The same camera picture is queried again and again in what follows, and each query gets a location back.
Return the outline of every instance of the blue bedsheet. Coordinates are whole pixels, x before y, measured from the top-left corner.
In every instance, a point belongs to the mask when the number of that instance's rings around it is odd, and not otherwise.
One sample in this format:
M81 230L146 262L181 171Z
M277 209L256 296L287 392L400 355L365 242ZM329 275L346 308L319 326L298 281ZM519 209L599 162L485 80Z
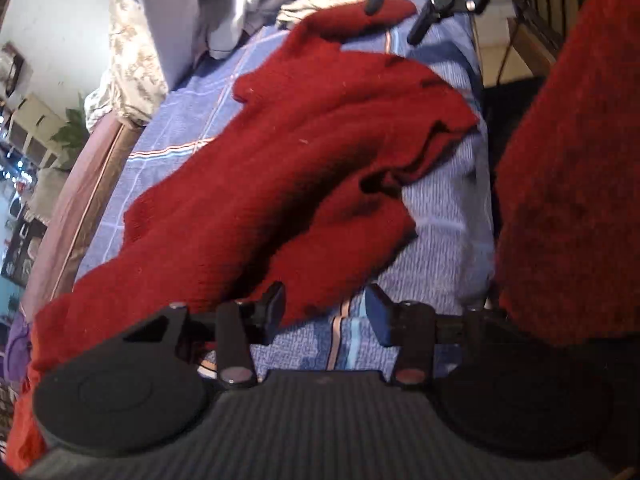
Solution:
M412 1L418 9L425 2ZM456 16L432 27L416 48L406 43L413 21L358 38L344 48L391 52L428 65L461 92L480 118L481 80L469 18ZM122 216L132 201L222 132L240 111L241 105L231 97L235 80L257 68L285 35L274 27L263 28L229 59L202 62L168 95L127 160L78 277L118 253ZM402 197L415 219L418 238L375 280L393 300L423 301L447 314L460 314L463 303L483 301L494 254L487 153L486 130L480 119L478 130L465 137L451 160L404 188ZM198 185L196 175L193 185ZM384 349L375 340L361 294L325 317L287 329L271 346L252 351L260 375L274 367L373 367L388 375L396 357L395 349ZM447 372L457 359L456 348L440 348L436 373Z

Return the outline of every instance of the bed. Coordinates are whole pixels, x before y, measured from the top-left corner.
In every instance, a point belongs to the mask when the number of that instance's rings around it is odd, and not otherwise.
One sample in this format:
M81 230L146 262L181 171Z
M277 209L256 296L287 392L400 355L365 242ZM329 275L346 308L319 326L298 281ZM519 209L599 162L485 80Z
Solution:
M418 8L425 2L412 1ZM409 47L405 40L412 21L351 41L345 48L390 52L427 64L461 92L480 121L478 130L465 137L450 160L404 188L403 200L416 221L418 238L375 281L395 301L423 301L439 313L461 314L464 306L483 304L493 272L486 128L478 102L479 63L467 16L456 16L433 27L417 48ZM123 213L132 201L223 131L241 109L231 97L234 81L260 65L285 36L286 31L274 26L263 27L228 59L203 59L193 74L167 96L124 164L77 279L118 253ZM378 345L365 307L363 295L357 294L327 316L287 329L271 346L254 347L258 373L263 375L273 367L375 367L388 375L396 351ZM446 373L457 360L457 348L441 348L436 356L436 373ZM212 370L213 353L200 367L204 374Z

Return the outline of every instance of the red fabric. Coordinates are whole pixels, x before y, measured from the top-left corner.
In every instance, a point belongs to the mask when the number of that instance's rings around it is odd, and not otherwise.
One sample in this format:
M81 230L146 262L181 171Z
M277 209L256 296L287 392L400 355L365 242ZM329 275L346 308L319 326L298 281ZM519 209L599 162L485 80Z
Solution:
M425 175L477 122L429 68L341 52L340 41L411 16L407 0L316 12L234 86L242 112L216 140L145 191L120 253L36 317L41 374L171 301L191 310L287 287L285 323L326 309L382 269L414 232L402 184ZM8 462L43 453L20 398Z
M497 170L497 275L553 344L640 330L640 0L587 0Z

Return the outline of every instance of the red sweater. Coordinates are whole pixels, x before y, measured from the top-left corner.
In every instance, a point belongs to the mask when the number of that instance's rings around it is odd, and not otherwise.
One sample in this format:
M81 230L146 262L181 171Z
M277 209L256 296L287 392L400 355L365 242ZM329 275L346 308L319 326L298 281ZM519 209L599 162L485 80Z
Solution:
M587 0L497 170L502 303L555 344L640 330L640 0Z
M241 77L234 95L242 112L132 204L116 258L38 314L31 388L171 301L205 310L280 280L292 323L383 269L414 235L401 186L476 124L429 68L340 51L342 40L414 12L407 0L387 0L373 17L363 5L321 10ZM17 405L8 462L21 470L43 452L29 391Z

